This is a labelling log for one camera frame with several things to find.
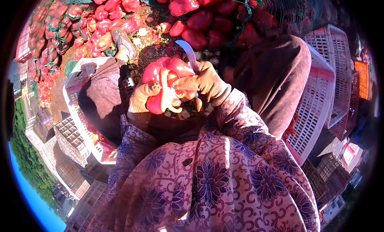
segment orange plastic crate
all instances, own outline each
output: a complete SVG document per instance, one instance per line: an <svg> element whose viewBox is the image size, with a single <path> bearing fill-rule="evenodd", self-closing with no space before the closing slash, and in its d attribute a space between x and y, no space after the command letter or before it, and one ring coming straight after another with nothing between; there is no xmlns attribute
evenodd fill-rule
<svg viewBox="0 0 384 232"><path fill-rule="evenodd" d="M369 100L369 91L371 84L371 76L369 66L361 61L355 61L355 70L360 73L360 98Z"/></svg>
<svg viewBox="0 0 384 232"><path fill-rule="evenodd" d="M359 107L359 89L361 88L360 78L361 76L359 76L358 72L352 77L351 103L349 105L348 113L329 129L329 131L340 141L345 139L352 132L356 124Z"/></svg>

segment knife blade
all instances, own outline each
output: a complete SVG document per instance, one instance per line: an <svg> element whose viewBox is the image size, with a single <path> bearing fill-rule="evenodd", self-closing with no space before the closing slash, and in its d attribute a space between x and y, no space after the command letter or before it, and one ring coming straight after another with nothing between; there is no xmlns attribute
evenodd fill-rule
<svg viewBox="0 0 384 232"><path fill-rule="evenodd" d="M199 66L197 65L195 53L193 52L192 47L189 45L188 42L184 40L177 40L175 41L181 48L184 49L185 53L187 53L189 63L192 67L192 70L195 72L196 75L199 74Z"/></svg>

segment gloved hand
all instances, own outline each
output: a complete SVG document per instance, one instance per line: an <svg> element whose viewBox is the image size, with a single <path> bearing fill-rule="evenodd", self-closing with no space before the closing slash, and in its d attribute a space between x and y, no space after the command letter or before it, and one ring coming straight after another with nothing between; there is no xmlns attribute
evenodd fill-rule
<svg viewBox="0 0 384 232"><path fill-rule="evenodd" d="M221 105L231 93L231 85L225 83L216 73L213 65L208 62L197 62L200 67L198 76L183 77L173 82L173 87L179 90L199 91L206 95L207 102L212 106ZM202 102L199 98L196 100L196 109L199 112Z"/></svg>
<svg viewBox="0 0 384 232"><path fill-rule="evenodd" d="M145 104L149 96L157 95L159 92L159 83L149 82L142 84L142 82L139 81L129 100L129 108L127 112L129 122L137 128L146 131L152 113L147 110Z"/></svg>

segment green foliage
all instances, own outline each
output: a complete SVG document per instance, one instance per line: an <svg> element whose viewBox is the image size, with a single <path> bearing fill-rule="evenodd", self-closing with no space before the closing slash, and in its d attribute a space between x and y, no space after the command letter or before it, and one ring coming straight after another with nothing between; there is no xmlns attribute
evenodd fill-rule
<svg viewBox="0 0 384 232"><path fill-rule="evenodd" d="M56 186L55 178L42 161L39 152L25 136L26 117L22 100L16 100L15 128L10 141L11 149L16 156L20 172L33 189L40 195L55 213L66 221L66 216L60 214L58 205L52 198L52 191Z"/></svg>

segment blue flower pattern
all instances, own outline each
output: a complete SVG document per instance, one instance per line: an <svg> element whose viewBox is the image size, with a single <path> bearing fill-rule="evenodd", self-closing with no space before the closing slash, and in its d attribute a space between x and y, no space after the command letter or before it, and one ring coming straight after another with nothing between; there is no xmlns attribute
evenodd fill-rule
<svg viewBox="0 0 384 232"><path fill-rule="evenodd" d="M89 231L319 231L305 175L245 104L234 89L198 141L157 149L150 147L156 145L150 135L123 121L108 199ZM231 137L224 130L228 125ZM189 166L183 165L186 158L193 158ZM133 205L138 212L131 215L127 208Z"/></svg>
<svg viewBox="0 0 384 232"><path fill-rule="evenodd" d="M197 166L198 199L206 205L214 205L218 198L227 191L228 170L219 162L203 162Z"/></svg>
<svg viewBox="0 0 384 232"><path fill-rule="evenodd" d="M239 142L237 139L233 139L233 142L234 142L233 144L235 146L235 150L243 153L247 159L253 159L254 158L255 153L253 153L253 151L251 151L248 146Z"/></svg>
<svg viewBox="0 0 384 232"><path fill-rule="evenodd" d="M159 224L164 216L166 200L163 192L157 189L149 189L145 194L139 196L141 211L139 222L145 229Z"/></svg>
<svg viewBox="0 0 384 232"><path fill-rule="evenodd" d="M286 192L284 183L269 165L254 170L251 178L254 190L262 201L273 201Z"/></svg>
<svg viewBox="0 0 384 232"><path fill-rule="evenodd" d="M291 154L286 150L279 150L273 155L273 165L291 175L295 175L299 171L299 166L293 161Z"/></svg>
<svg viewBox="0 0 384 232"><path fill-rule="evenodd" d="M144 169L147 171L155 171L164 161L166 151L158 149L152 152L144 162Z"/></svg>

